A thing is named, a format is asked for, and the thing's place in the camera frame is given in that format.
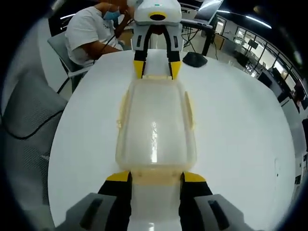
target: floor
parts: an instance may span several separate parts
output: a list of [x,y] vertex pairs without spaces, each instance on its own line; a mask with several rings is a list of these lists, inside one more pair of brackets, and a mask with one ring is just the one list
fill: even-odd
[[[191,43],[193,45],[193,48],[195,49],[195,51],[197,53],[202,53],[203,50],[203,46],[205,43],[205,38],[201,36],[201,32],[198,32],[196,34],[196,36],[191,40]],[[156,48],[157,49],[166,49],[166,41],[164,36],[160,35],[157,37],[157,44],[156,44]],[[189,51],[194,51],[192,48],[192,46],[188,46],[186,48],[183,49],[183,51],[185,52],[189,52]],[[242,66],[239,65],[239,63],[236,61],[236,59],[230,55],[227,55],[223,52],[221,52],[220,50],[216,50],[214,44],[211,44],[207,53],[207,57],[216,59],[216,54],[217,54],[217,59],[220,62],[223,63],[227,63],[230,64],[242,71],[244,71],[244,68]],[[59,93],[63,98],[65,98],[66,100],[69,100],[71,95],[72,95],[72,83],[71,80],[69,80],[65,86],[63,87],[63,89],[60,91]]]

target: translucent plastic container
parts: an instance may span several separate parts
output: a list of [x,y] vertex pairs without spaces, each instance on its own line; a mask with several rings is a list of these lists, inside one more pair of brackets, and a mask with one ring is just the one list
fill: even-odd
[[124,101],[116,149],[122,169],[185,171],[194,165],[192,112],[178,81],[134,80]]

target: person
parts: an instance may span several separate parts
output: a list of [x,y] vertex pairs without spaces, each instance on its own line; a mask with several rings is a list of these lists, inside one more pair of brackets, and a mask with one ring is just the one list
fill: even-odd
[[[89,65],[103,54],[122,51],[118,38],[133,18],[134,9],[124,2],[118,5],[101,2],[77,12],[70,20],[65,33],[69,58],[78,65]],[[124,19],[114,29],[114,20],[123,14]]]

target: desk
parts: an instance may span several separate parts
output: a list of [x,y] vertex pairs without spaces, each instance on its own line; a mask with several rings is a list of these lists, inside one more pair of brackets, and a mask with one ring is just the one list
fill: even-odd
[[[63,112],[51,149],[48,190],[56,226],[66,211],[120,171],[116,120],[135,77],[132,51],[102,56]],[[191,172],[202,175],[244,213],[255,230],[274,227],[287,210],[295,180],[292,136],[271,90],[235,67],[208,58],[178,75],[194,104],[198,153]],[[146,74],[168,74],[166,51],[149,50]]]

